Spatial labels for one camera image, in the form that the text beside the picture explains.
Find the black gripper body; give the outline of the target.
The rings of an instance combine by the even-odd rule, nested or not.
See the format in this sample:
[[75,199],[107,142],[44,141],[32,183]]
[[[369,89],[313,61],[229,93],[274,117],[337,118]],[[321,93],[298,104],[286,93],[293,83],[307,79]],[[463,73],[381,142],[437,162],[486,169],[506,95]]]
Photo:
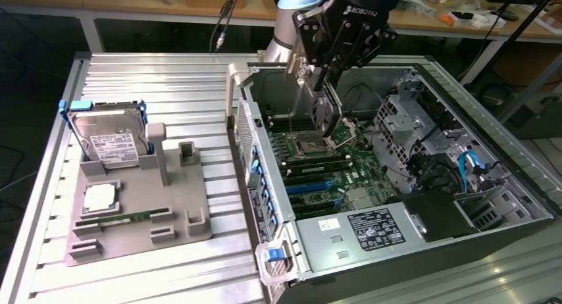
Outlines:
[[322,5],[322,22],[331,30],[338,30],[342,23],[353,27],[367,24],[371,30],[379,30],[389,20],[390,12],[401,0],[326,0]]

